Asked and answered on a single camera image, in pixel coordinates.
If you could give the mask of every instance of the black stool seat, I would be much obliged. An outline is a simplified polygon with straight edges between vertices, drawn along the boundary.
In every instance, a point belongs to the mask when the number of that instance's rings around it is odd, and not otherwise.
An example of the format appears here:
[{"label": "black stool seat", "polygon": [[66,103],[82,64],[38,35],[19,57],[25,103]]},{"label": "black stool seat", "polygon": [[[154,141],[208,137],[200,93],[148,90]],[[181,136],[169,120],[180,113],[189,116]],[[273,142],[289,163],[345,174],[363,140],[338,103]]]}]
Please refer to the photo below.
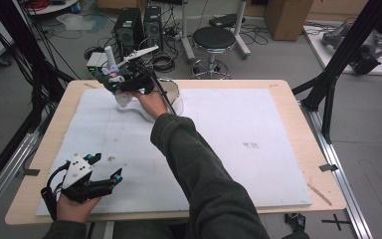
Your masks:
[{"label": "black stool seat", "polygon": [[234,45],[235,36],[220,27],[204,27],[194,32],[193,40],[205,49],[226,49]]}]

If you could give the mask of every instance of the white paper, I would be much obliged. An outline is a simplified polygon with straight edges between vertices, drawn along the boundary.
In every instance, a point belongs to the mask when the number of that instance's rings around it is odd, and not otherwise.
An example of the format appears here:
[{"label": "white paper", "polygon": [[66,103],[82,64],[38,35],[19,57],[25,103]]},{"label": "white paper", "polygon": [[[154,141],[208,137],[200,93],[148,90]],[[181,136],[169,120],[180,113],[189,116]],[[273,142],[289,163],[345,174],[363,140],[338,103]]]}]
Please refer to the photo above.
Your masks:
[{"label": "white paper", "polygon": [[[256,207],[311,204],[269,90],[182,89],[181,98],[182,115],[195,122]],[[123,181],[93,213],[188,210],[164,156],[149,140],[152,127],[140,115],[118,112],[107,90],[86,90],[51,172],[75,153],[100,152],[92,180],[107,179],[123,167]],[[37,214],[49,215],[43,202]]]}]

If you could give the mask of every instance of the hand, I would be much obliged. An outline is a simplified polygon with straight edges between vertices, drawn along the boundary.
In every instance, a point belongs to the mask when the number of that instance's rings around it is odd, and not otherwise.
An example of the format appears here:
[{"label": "hand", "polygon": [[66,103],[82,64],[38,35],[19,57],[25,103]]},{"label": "hand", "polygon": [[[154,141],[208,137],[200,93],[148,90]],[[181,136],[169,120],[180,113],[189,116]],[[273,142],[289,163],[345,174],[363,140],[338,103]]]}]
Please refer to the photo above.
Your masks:
[{"label": "hand", "polygon": [[100,199],[101,197],[97,197],[83,203],[78,203],[70,200],[64,193],[61,193],[57,206],[57,219],[85,223]]},{"label": "hand", "polygon": [[167,113],[166,104],[161,94],[157,91],[157,88],[154,88],[153,92],[148,95],[142,94],[141,92],[130,93],[139,100],[142,108],[155,120],[157,120],[160,115]]}]

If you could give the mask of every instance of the stool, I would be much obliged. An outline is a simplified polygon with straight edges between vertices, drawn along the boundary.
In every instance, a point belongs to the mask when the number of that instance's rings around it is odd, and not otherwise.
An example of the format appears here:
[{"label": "stool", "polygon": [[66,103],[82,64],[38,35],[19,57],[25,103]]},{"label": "stool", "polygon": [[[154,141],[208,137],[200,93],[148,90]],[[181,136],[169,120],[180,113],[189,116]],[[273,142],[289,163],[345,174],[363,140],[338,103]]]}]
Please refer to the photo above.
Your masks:
[{"label": "stool", "polygon": [[200,77],[203,75],[207,75],[210,79],[213,79],[215,75],[219,76],[220,80],[231,79],[228,67],[223,62],[216,60],[215,55],[231,50],[235,44],[234,34],[220,27],[204,27],[194,32],[193,41],[198,49],[209,53],[209,58],[194,63],[191,79],[201,79]]}]

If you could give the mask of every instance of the person's arm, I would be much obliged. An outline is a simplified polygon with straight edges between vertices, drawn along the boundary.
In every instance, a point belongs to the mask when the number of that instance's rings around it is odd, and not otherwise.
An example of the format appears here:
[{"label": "person's arm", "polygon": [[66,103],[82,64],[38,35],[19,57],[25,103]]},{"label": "person's arm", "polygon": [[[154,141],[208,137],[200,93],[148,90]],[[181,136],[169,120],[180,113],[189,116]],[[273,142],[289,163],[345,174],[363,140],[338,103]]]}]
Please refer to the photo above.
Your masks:
[{"label": "person's arm", "polygon": [[86,238],[86,222],[99,201],[100,198],[94,198],[84,203],[78,203],[61,194],[57,206],[57,220],[52,223],[44,239]]},{"label": "person's arm", "polygon": [[269,238],[247,190],[235,182],[189,118],[167,113],[157,93],[133,93],[156,119],[151,142],[190,203],[192,238]]}]

